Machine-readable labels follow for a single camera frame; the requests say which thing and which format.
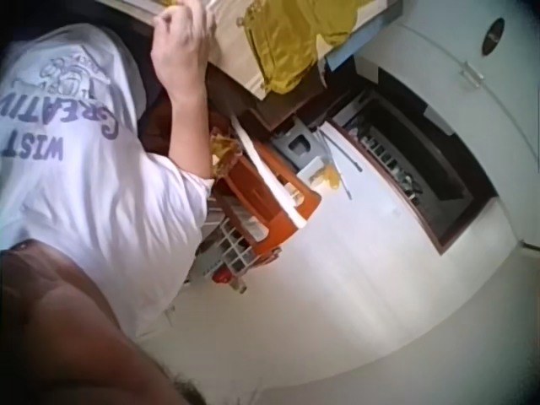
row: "orange chair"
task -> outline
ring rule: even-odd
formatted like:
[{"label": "orange chair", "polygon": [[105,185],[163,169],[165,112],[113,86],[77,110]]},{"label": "orange chair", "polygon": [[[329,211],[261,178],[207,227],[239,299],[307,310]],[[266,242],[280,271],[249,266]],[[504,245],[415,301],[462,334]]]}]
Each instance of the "orange chair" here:
[{"label": "orange chair", "polygon": [[[293,185],[303,195],[304,199],[296,209],[307,220],[319,206],[321,196],[300,180],[268,146],[259,142],[254,142],[254,144],[256,151],[270,171],[278,179],[283,179]],[[216,185],[214,196],[237,228],[241,227],[241,223],[237,218],[232,218],[235,217],[235,214],[230,207],[227,207],[228,204],[224,198],[224,195],[228,193],[227,189],[235,195],[251,215],[268,229],[267,237],[258,242],[250,235],[246,235],[244,229],[239,229],[257,255],[263,257],[271,255],[298,230],[289,216],[281,209],[278,201],[247,157],[241,156],[229,174],[220,182],[224,182],[226,187],[224,184]]]}]

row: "person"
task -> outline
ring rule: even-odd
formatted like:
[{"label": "person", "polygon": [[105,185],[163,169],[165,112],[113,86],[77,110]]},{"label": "person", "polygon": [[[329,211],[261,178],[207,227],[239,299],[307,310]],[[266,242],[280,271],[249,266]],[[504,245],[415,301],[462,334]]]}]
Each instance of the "person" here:
[{"label": "person", "polygon": [[214,29],[200,0],[180,0],[154,21],[151,58],[172,104],[168,159],[146,154],[138,140],[144,88],[113,33],[69,25],[5,54],[4,398],[203,403],[186,385],[178,396],[133,339],[178,294],[201,241],[212,185],[205,71]]}]

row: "yellow object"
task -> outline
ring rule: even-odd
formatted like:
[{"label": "yellow object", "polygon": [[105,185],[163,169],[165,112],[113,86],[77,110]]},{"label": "yellow object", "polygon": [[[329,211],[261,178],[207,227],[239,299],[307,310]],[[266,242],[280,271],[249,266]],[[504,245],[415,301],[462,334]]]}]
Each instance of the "yellow object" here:
[{"label": "yellow object", "polygon": [[328,181],[330,188],[337,190],[341,184],[341,177],[336,167],[330,163],[324,168],[324,179]]},{"label": "yellow object", "polygon": [[373,0],[253,0],[240,24],[266,90],[288,93],[318,61],[316,37],[344,43],[357,11]]},{"label": "yellow object", "polygon": [[323,181],[328,181],[328,185],[333,190],[337,190],[341,186],[341,176],[332,163],[327,164],[310,177],[311,187],[319,186]]},{"label": "yellow object", "polygon": [[266,90],[288,93],[316,63],[315,37],[296,0],[254,0],[243,25]]}]

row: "white wall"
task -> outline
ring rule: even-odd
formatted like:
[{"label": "white wall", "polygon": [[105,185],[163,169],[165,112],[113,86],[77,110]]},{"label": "white wall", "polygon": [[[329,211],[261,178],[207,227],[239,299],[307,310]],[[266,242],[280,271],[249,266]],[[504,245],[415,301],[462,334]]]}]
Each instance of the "white wall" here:
[{"label": "white wall", "polygon": [[440,256],[408,206],[341,138],[334,147],[353,194],[325,187],[281,257],[246,277],[248,291],[192,286],[174,327],[145,342],[214,402],[353,370],[412,342],[457,310],[508,257],[516,239],[498,201]]},{"label": "white wall", "polygon": [[257,405],[521,403],[537,376],[539,269],[540,260],[515,254],[460,310],[405,348],[333,378],[265,391]]}]

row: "yellow bag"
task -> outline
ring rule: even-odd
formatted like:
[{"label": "yellow bag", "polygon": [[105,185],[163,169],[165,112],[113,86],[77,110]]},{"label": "yellow bag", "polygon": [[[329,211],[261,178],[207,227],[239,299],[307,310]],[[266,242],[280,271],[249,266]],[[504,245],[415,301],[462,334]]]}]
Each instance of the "yellow bag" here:
[{"label": "yellow bag", "polygon": [[331,46],[343,44],[356,25],[360,7],[373,0],[296,0],[315,34]]},{"label": "yellow bag", "polygon": [[266,90],[288,93],[317,62],[315,36],[296,0],[254,0],[243,25]]},{"label": "yellow bag", "polygon": [[242,24],[261,69],[265,89],[294,89],[318,61],[316,36],[344,43],[358,8],[373,0],[253,0]]}]

